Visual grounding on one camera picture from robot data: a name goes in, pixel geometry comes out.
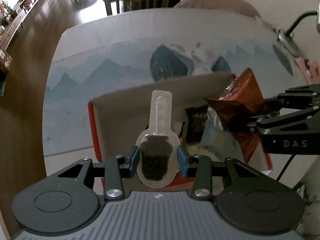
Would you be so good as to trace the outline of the silver desk lamp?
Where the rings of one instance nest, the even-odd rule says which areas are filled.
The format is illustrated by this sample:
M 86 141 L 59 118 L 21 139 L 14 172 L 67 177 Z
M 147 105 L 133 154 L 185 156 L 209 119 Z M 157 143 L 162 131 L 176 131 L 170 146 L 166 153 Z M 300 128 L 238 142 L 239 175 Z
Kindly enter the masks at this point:
M 319 59 L 319 5 L 299 15 L 277 40 L 292 56 Z

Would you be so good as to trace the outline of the pink covered chair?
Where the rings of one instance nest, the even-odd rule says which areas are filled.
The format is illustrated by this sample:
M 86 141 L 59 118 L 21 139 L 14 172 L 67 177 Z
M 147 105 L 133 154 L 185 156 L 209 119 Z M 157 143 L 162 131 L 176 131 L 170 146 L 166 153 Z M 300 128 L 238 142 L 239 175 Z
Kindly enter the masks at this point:
M 261 17 L 257 9 L 244 0 L 181 0 L 174 8 L 220 10 L 251 18 Z

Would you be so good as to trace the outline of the black snack packet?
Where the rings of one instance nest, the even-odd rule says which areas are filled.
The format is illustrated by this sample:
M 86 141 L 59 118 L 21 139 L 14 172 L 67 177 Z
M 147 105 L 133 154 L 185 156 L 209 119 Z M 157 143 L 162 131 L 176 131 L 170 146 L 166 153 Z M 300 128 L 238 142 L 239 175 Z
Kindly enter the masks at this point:
M 196 144 L 201 141 L 206 125 L 207 111 L 208 105 L 185 109 L 188 118 L 187 133 L 185 136 L 187 144 Z

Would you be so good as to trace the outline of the light blue cookie packet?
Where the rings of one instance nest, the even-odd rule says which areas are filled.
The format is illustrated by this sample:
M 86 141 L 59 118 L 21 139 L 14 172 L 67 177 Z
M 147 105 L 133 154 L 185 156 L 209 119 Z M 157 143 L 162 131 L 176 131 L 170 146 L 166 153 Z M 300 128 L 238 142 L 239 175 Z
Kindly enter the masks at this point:
M 204 127 L 200 148 L 214 153 L 221 161 L 236 158 L 244 161 L 239 143 L 231 132 L 224 130 L 222 122 L 212 107 L 208 107 L 207 120 Z

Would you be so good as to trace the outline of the red cardboard box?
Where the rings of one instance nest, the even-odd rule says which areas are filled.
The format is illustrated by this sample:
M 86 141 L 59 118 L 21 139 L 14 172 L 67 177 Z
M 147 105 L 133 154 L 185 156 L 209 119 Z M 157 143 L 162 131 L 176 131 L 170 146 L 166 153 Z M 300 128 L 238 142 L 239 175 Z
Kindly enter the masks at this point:
M 231 80 L 227 72 L 179 77 L 92 99 L 89 123 L 104 196 L 124 196 L 120 172 L 133 190 L 190 188 L 193 180 L 182 177 L 177 160 L 183 124 L 191 122 L 185 111 L 221 95 Z

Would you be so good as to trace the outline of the pink paper sheet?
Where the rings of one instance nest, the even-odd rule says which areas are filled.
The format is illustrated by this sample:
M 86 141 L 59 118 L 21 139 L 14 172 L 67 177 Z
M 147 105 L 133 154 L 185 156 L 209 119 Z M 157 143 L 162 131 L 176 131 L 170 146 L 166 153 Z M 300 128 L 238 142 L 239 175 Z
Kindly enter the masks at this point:
M 320 83 L 319 64 L 316 60 L 295 57 L 295 64 L 300 69 L 308 85 Z

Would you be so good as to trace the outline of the dark red snack bag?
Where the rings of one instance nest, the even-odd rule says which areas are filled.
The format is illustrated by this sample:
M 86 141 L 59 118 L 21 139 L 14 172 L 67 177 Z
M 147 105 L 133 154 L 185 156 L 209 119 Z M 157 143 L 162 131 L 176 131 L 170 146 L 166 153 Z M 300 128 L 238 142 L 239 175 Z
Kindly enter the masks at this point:
M 239 143 L 244 162 L 248 163 L 260 139 L 247 127 L 250 118 L 264 108 L 265 100 L 251 68 L 246 68 L 218 99 L 205 98 L 217 113 L 224 130 Z

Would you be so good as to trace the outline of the long tv cabinet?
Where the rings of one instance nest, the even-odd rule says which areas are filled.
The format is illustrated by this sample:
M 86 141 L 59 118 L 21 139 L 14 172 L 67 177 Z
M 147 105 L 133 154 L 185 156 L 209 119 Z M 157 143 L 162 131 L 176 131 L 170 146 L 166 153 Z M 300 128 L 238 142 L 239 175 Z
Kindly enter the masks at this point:
M 4 49 L 8 48 L 16 32 L 19 29 L 23 29 L 23 21 L 39 1 L 40 0 L 21 0 L 15 5 L 14 17 L 12 21 L 4 27 L 4 32 L 1 34 L 1 47 Z

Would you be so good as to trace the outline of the paper gift bag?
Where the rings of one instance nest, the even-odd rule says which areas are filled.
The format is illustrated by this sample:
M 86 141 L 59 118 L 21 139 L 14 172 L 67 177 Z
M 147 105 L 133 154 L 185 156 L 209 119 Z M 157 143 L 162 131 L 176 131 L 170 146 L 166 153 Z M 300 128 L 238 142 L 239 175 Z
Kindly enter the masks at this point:
M 7 73 L 10 70 L 12 64 L 12 57 L 8 54 L 8 52 L 0 47 L 0 68 L 1 71 Z

